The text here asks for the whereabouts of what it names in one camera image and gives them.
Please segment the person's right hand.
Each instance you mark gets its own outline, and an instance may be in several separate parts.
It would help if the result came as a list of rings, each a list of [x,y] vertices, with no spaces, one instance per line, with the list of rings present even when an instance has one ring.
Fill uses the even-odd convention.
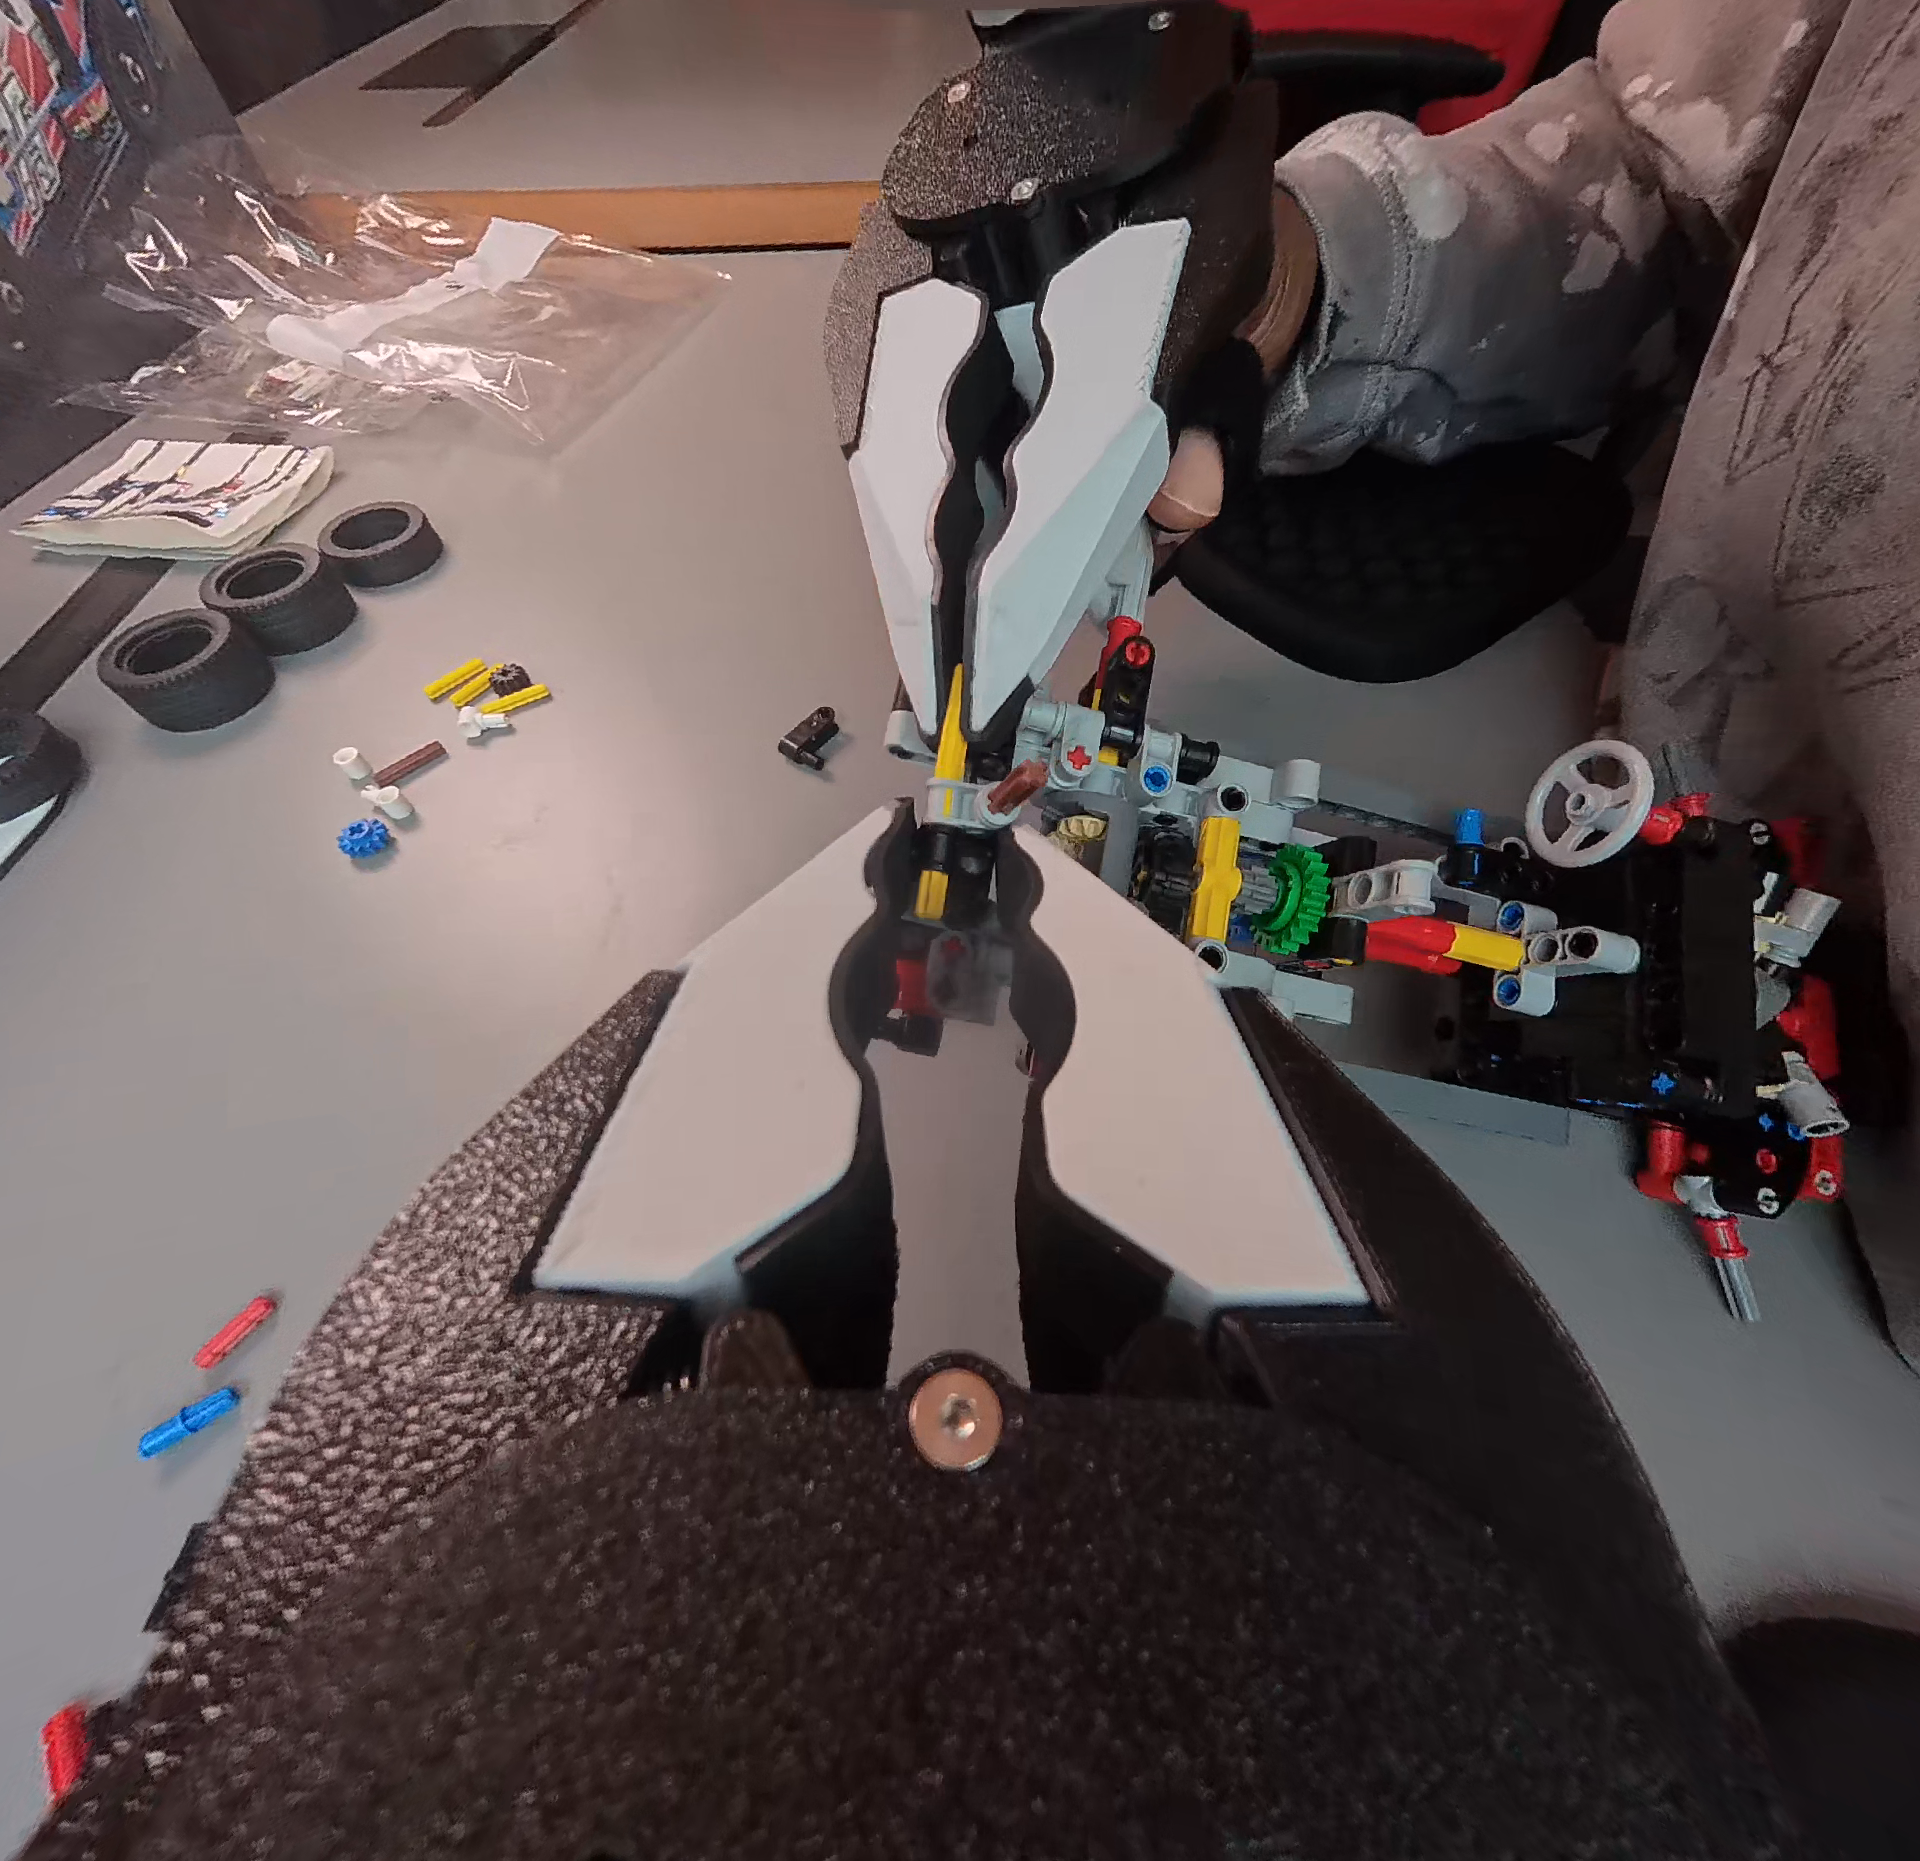
[[[1168,453],[1168,477],[1149,505],[1149,517],[1158,536],[1197,536],[1218,517],[1223,508],[1223,485],[1229,485],[1229,458],[1211,425],[1183,425],[1174,453]]]

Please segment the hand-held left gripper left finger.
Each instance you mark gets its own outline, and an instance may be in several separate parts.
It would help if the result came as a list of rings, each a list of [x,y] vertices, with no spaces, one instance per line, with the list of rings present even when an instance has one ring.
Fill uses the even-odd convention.
[[[851,1176],[860,1076],[828,977],[878,914],[867,861],[891,815],[860,815],[677,969],[531,1273],[543,1290],[730,1300],[737,1258]]]

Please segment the toy brick car chassis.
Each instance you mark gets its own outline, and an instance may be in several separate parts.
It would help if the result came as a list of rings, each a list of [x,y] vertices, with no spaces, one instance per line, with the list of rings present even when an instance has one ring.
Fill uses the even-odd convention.
[[[1012,986],[991,848],[1033,823],[1223,993],[1340,1027],[1361,969],[1452,991],[1440,1076],[1632,1128],[1632,1182],[1686,1214],[1734,1318],[1755,1318],[1739,1224],[1838,1203],[1835,993],[1806,957],[1838,914],[1801,823],[1711,815],[1700,774],[1624,743],[1556,754],[1518,835],[1478,805],[1416,826],[1340,805],[1318,761],[1258,770],[1149,718],[1158,647],[1115,614],[1079,701],[1033,698],[1012,745],[934,782],[934,732],[891,692],[888,754],[931,770],[891,993],[878,1032],[934,1053]],[[1043,755],[1006,823],[984,789]]]

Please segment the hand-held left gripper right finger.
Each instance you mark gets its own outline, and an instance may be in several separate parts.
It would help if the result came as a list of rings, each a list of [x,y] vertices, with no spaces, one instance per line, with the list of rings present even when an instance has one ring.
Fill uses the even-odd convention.
[[[1139,1250],[1174,1309],[1361,1309],[1211,969],[1038,835],[1006,839],[1006,935],[1070,1219]]]

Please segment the printed toy car box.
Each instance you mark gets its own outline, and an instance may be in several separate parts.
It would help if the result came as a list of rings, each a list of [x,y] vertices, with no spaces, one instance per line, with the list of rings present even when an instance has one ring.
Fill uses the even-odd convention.
[[[238,130],[171,0],[0,0],[0,362],[56,375],[145,166]]]

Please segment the person's right forearm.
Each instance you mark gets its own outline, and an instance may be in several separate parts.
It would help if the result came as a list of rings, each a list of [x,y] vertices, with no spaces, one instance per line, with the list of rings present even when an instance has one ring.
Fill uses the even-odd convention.
[[[1588,61],[1448,134],[1330,119],[1278,160],[1318,292],[1265,394],[1258,468],[1599,425],[1663,370],[1680,266],[1733,257],[1773,160],[1779,107],[1652,73],[1613,93]]]

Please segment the sticker sheet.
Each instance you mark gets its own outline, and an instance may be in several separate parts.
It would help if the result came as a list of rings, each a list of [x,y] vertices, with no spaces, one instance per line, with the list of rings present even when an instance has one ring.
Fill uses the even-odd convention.
[[[265,548],[334,477],[325,444],[136,436],[17,523],[39,549],[219,561]]]

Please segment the black mesh pad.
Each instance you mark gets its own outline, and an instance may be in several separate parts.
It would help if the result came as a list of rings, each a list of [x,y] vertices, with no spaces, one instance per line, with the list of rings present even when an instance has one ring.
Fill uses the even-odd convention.
[[[1416,681],[1599,571],[1626,517],[1624,477],[1539,436],[1444,466],[1361,451],[1318,477],[1236,483],[1174,549],[1174,578],[1318,677]]]

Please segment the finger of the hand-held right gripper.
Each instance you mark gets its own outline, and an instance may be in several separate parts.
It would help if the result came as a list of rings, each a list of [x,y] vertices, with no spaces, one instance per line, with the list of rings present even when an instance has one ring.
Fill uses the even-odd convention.
[[[1153,380],[1183,247],[1183,218],[1115,227],[1038,292],[1043,394],[1012,444],[1012,508],[973,571],[973,745],[1051,677],[1168,477]]]
[[[878,307],[854,508],[913,718],[947,716],[979,543],[979,370],[991,296],[955,283],[899,286]]]

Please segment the clear plastic bag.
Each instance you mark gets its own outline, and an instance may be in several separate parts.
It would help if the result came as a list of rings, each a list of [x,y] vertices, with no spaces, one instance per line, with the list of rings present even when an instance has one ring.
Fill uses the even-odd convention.
[[[95,247],[100,292],[199,331],[238,407],[310,433],[385,433],[463,407],[564,451],[721,300],[721,271],[412,196],[281,196],[245,142],[153,160]]]

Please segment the blue toy pin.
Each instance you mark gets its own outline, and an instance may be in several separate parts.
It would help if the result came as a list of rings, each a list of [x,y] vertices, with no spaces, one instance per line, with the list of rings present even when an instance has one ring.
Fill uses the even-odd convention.
[[[245,1397],[230,1386],[206,1389],[206,1397],[186,1400],[171,1419],[153,1422],[136,1440],[136,1453],[159,1459],[159,1453],[179,1450],[186,1440],[206,1433],[213,1422],[230,1419],[238,1405],[245,1405]]]

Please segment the grey desk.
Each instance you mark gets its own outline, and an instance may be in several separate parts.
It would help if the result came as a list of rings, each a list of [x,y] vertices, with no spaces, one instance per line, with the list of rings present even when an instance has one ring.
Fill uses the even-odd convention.
[[[362,189],[686,189],[878,176],[973,48],[965,10],[604,0],[460,123],[362,81],[460,22],[448,0],[252,107],[262,156]],[[881,754],[891,652],[823,375],[831,252],[722,257],[721,307],[564,453],[481,415],[344,436],[329,517],[412,497],[445,570],[213,735],[159,735],[83,667],[47,718],[87,789],[7,878],[7,1856],[44,1810],[39,1723],[111,1700],[170,1561],[373,1233],[626,986],[913,789]],[[1569,607],[1416,687],[1318,681],[1168,590],[1174,718],[1318,755],[1351,798],[1518,809],[1588,732]],[[445,735],[421,681],[527,661],[555,698],[421,774],[418,826],[344,863],[334,745]],[[828,770],[780,735],[831,701]],[[1755,1327],[1640,1203],[1617,1128],[1390,1107],[1501,1230],[1594,1360],[1715,1625],[1915,1611],[1915,1375],[1883,1339],[1835,1205],[1754,1230]],[[281,1309],[245,1410],[170,1459],[136,1440],[252,1290]]]

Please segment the black toy tyre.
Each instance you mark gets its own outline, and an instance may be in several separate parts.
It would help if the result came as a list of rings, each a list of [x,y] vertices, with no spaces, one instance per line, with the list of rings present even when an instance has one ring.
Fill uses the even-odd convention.
[[[321,530],[321,555],[353,590],[389,590],[440,570],[445,536],[418,505],[362,505]]]
[[[358,619],[353,583],[321,548],[252,548],[199,578],[199,599],[227,612],[265,652],[310,652]]]
[[[118,629],[95,677],[145,726],[199,735],[265,701],[277,661],[238,614],[190,607]]]
[[[0,716],[0,868],[8,868],[83,782],[83,745],[30,710]]]

